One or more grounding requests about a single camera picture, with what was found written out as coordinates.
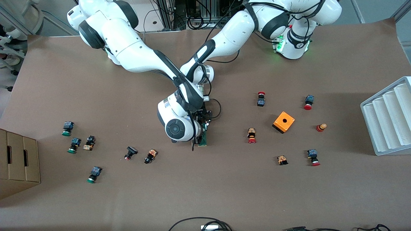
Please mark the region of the white background machine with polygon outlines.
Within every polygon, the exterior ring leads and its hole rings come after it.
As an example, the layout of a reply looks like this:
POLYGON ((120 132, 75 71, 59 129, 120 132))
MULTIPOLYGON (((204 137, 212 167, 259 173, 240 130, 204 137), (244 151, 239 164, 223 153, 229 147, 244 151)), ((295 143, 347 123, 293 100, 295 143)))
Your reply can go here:
POLYGON ((43 25, 41 0, 0 0, 0 36, 25 41, 37 35, 43 25))

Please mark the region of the brown paper table cover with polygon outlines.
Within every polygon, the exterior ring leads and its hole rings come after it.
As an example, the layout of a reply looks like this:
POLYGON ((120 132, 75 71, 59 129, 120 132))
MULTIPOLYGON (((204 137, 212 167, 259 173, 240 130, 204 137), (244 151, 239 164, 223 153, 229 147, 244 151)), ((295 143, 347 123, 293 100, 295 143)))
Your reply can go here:
POLYGON ((0 200, 0 231, 161 231, 189 217, 241 231, 411 230, 411 155, 376 156, 360 108, 411 75, 395 22, 318 27, 313 41, 291 61, 253 36, 235 62, 215 65, 211 96, 222 114, 207 146, 192 151, 157 118, 158 102, 175 91, 168 79, 130 73, 79 37, 32 36, 0 127, 38 140, 41 184, 0 200), (272 127, 282 111, 295 118, 286 133, 272 127), (70 137, 65 121, 75 123, 70 137), (92 151, 83 149, 89 136, 92 151), (67 152, 73 138, 76 154, 67 152), (128 146, 138 150, 131 160, 128 146), (158 155, 145 164, 151 149, 158 155), (102 172, 88 183, 94 166, 102 172))

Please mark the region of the brown cardboard box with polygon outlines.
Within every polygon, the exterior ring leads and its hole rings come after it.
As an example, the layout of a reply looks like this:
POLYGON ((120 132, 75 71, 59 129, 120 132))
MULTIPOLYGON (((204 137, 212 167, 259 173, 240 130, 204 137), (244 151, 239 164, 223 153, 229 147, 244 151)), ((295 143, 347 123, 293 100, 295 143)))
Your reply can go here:
POLYGON ((37 140, 0 129, 0 200, 40 183, 37 140))

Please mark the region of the white ribbed plastic tray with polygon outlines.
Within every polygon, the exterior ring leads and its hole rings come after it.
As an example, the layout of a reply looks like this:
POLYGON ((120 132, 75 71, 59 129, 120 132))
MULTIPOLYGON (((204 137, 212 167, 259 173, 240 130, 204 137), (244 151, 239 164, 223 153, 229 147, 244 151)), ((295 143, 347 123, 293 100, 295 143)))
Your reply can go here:
POLYGON ((376 156, 411 155, 411 76, 361 103, 376 156))

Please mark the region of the aluminium frame rack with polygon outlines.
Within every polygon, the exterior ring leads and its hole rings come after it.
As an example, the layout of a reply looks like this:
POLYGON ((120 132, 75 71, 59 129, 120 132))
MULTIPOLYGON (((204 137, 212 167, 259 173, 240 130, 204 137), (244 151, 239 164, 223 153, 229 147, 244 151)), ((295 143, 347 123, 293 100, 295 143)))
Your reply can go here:
POLYGON ((223 28, 250 0, 149 0, 163 31, 223 28))

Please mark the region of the black button orange contact block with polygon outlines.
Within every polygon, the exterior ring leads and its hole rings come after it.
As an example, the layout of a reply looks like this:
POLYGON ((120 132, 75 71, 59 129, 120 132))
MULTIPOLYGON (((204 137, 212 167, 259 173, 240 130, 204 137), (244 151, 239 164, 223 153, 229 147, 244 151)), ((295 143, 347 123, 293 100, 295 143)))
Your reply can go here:
POLYGON ((144 159, 144 163, 145 164, 150 164, 153 162, 153 160, 155 160, 156 156, 158 155, 158 152, 155 149, 151 149, 148 152, 148 155, 146 156, 146 158, 144 159))

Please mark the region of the black button cream contact block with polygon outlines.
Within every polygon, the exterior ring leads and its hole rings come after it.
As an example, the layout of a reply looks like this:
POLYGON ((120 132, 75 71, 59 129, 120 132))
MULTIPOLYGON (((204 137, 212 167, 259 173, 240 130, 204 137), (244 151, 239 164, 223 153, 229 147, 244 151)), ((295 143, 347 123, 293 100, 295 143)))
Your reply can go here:
POLYGON ((86 144, 83 146, 84 150, 92 151, 95 145, 96 139, 95 136, 89 136, 86 139, 86 144))

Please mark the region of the orange button enclosure box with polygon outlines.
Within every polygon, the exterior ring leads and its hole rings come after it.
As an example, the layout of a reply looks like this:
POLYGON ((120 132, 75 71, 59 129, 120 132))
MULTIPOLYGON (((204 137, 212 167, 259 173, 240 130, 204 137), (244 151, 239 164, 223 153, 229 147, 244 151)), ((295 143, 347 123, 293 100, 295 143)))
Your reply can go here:
POLYGON ((273 122, 272 127, 279 133, 286 133, 292 124, 295 122, 295 118, 291 117, 285 111, 282 111, 277 119, 273 122))

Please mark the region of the black square push button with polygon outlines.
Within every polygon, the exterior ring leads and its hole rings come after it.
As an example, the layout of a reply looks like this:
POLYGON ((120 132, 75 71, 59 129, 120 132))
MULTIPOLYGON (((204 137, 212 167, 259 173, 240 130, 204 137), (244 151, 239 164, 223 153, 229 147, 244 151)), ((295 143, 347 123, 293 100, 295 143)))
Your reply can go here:
POLYGON ((137 154, 137 153, 138 153, 137 149, 135 149, 134 147, 128 146, 127 147, 127 154, 124 156, 124 158, 126 160, 131 160, 132 156, 137 154))

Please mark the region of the green push button blue block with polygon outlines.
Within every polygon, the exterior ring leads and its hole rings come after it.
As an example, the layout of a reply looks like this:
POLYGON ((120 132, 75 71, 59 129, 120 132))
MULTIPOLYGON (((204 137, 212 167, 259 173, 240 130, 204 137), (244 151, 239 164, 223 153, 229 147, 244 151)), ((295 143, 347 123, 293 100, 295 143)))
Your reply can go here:
POLYGON ((71 154, 76 154, 77 153, 77 148, 80 146, 80 144, 81 144, 81 139, 73 138, 71 140, 71 145, 70 145, 69 149, 67 150, 67 152, 71 153, 71 154))
POLYGON ((72 130, 74 127, 75 123, 72 121, 65 121, 63 125, 63 132, 62 135, 66 137, 70 137, 72 134, 72 130))
POLYGON ((90 176, 87 179, 87 182, 95 183, 95 181, 97 180, 97 177, 101 174, 101 172, 102 172, 101 167, 94 166, 93 169, 91 170, 90 176))

